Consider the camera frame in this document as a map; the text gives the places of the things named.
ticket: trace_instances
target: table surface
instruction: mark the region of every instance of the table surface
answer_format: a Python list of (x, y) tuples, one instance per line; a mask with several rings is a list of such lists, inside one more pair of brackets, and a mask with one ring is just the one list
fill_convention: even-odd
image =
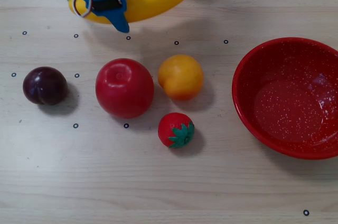
[[(0, 0), (1, 224), (336, 223), (338, 158), (302, 161), (263, 146), (238, 118), (231, 82), (241, 58), (270, 39), (301, 36), (337, 49), (338, 0), (185, 0), (130, 27), (128, 41), (75, 17), (66, 0)], [(205, 72), (201, 94), (183, 104), (156, 79), (178, 53)], [(150, 110), (128, 121), (106, 114), (95, 96), (99, 69), (120, 57), (141, 62), (156, 84)], [(38, 66), (64, 74), (65, 102), (25, 99), (23, 79)], [(157, 137), (173, 111), (197, 128), (178, 151)]]

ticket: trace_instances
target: plum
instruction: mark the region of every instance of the plum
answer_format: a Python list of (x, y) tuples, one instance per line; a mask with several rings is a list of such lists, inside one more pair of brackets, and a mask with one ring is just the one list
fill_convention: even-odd
[(68, 85), (57, 69), (38, 67), (27, 74), (23, 81), (23, 92), (34, 104), (55, 105), (66, 97)]

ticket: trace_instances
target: speckled red bowl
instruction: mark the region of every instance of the speckled red bowl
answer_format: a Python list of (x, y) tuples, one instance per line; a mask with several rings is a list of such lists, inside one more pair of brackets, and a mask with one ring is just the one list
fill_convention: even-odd
[(270, 148), (297, 158), (338, 155), (338, 52), (303, 38), (263, 43), (239, 63), (237, 113)]

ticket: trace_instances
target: yellow banana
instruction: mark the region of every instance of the yellow banana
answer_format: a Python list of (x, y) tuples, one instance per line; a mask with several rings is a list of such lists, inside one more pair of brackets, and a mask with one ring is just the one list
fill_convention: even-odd
[[(182, 1), (183, 0), (127, 0), (125, 17), (128, 23), (142, 21), (164, 13)], [(69, 9), (74, 13), (72, 3), (73, 0), (68, 0)], [(76, 8), (80, 14), (87, 11), (84, 0), (77, 0)], [(97, 16), (94, 13), (90, 13), (85, 19), (103, 24), (111, 24), (104, 16)]]

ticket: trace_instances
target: toy strawberry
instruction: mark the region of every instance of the toy strawberry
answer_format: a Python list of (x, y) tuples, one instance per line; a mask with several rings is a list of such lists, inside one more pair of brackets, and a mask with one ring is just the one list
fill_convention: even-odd
[(181, 113), (165, 115), (158, 126), (158, 137), (170, 148), (180, 148), (188, 144), (194, 136), (195, 126), (191, 119)]

